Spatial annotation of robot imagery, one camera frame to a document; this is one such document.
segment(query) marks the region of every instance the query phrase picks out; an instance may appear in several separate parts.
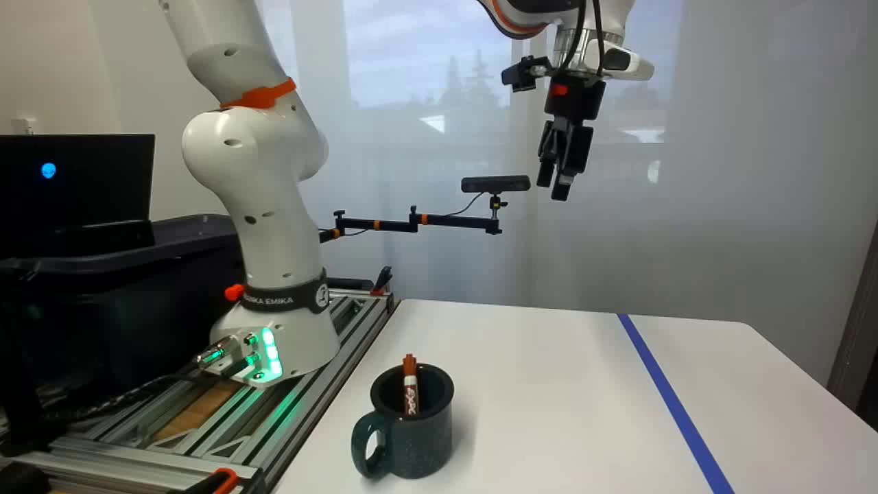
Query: blue tape line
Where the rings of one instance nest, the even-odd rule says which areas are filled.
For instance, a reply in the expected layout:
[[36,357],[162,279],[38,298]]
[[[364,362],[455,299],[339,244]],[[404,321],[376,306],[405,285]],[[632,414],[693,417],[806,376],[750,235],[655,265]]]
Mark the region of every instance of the blue tape line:
[[651,347],[643,340],[643,335],[636,333],[634,321],[627,313],[619,313],[619,321],[643,359],[643,365],[647,369],[667,412],[676,417],[696,468],[702,471],[706,482],[711,484],[711,491],[714,494],[733,494],[733,486],[730,482],[724,479],[724,473],[718,471],[708,443],[702,439],[702,435],[696,431],[696,425],[692,423],[682,401],[677,399],[676,388],[667,383],[667,376],[660,373]]

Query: blue light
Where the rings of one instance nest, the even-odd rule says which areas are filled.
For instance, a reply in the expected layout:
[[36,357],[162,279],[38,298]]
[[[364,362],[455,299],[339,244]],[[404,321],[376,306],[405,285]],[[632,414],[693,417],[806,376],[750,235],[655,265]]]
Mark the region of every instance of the blue light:
[[42,174],[47,182],[53,182],[53,180],[58,176],[58,166],[55,166],[55,162],[43,162],[43,166],[38,169],[38,174]]

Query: white table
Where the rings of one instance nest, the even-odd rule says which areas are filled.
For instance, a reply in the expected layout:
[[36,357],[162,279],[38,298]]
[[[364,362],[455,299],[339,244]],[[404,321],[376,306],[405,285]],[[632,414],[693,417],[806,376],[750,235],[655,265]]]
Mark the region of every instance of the white table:
[[[751,328],[632,321],[736,491],[878,491],[878,435]],[[455,379],[455,453],[422,482],[364,482],[350,425],[371,412],[371,383],[409,353]],[[686,494],[711,484],[618,317],[404,303],[276,491]]]

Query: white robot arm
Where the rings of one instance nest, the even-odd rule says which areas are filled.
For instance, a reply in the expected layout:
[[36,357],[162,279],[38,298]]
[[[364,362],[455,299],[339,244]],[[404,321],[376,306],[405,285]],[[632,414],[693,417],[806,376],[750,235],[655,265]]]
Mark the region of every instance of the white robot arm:
[[[651,66],[622,49],[632,0],[479,0],[511,40],[558,25],[553,60],[526,59],[501,81],[516,92],[552,78],[537,185],[564,198],[585,171],[604,78],[651,78]],[[317,235],[298,182],[317,174],[327,143],[311,122],[297,82],[282,75],[253,0],[158,0],[190,73],[217,100],[184,133],[191,176],[219,196],[243,250],[246,289],[212,329],[201,369],[253,388],[311,373],[337,353],[328,321]]]

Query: black mug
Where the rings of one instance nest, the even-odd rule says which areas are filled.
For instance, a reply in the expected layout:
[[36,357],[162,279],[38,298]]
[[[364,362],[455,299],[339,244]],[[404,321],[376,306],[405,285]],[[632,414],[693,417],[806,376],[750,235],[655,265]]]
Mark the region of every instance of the black mug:
[[[451,460],[453,428],[451,401],[455,386],[441,369],[416,369],[419,414],[404,414],[404,369],[383,370],[371,391],[376,412],[359,417],[350,431],[354,468],[364,479],[387,473],[398,479],[426,479]],[[376,453],[367,460],[364,446],[379,438]]]

